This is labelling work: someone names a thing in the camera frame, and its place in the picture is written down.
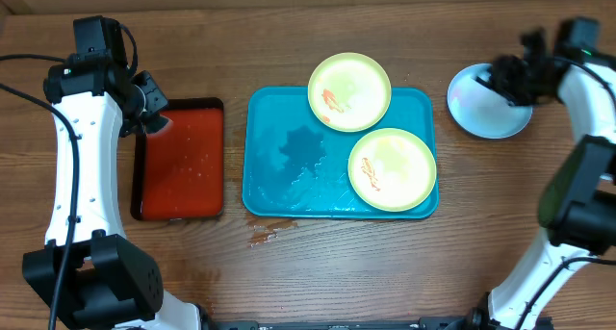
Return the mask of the light blue plate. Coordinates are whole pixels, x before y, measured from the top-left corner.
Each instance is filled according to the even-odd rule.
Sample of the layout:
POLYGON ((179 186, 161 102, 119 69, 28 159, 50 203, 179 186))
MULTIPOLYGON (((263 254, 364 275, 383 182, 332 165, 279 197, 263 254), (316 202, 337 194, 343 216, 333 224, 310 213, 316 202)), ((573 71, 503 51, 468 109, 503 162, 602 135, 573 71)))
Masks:
POLYGON ((489 63, 477 63, 459 71, 449 83, 447 105, 454 121, 467 133, 488 140, 513 137, 531 120, 531 107, 513 107, 499 94, 481 85, 489 63))

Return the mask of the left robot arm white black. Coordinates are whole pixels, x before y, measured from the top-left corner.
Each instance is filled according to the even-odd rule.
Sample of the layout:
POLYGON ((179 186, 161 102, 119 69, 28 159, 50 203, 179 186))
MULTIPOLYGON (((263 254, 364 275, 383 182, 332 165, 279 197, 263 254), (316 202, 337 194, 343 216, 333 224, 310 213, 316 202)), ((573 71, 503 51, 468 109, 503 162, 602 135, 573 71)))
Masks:
POLYGON ((69 329, 206 329, 202 309, 167 292, 155 260, 127 240, 117 199, 117 146, 162 130, 168 104, 151 75, 108 65, 50 68, 56 110, 54 210, 24 279, 69 329))

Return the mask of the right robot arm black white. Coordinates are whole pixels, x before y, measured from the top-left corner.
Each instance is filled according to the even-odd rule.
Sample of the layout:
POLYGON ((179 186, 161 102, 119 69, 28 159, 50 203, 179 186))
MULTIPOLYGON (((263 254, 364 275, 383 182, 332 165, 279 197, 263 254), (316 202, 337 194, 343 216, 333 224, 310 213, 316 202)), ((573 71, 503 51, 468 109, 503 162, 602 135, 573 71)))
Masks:
POLYGON ((615 196, 598 185, 615 179, 615 58, 598 51, 599 31, 592 18, 564 20, 552 49, 543 29, 523 34, 522 57, 499 56, 475 76, 513 107, 557 100, 576 146, 541 195, 533 243, 458 329, 548 329, 539 316, 557 292, 584 266, 608 263, 603 254, 615 244, 615 196))

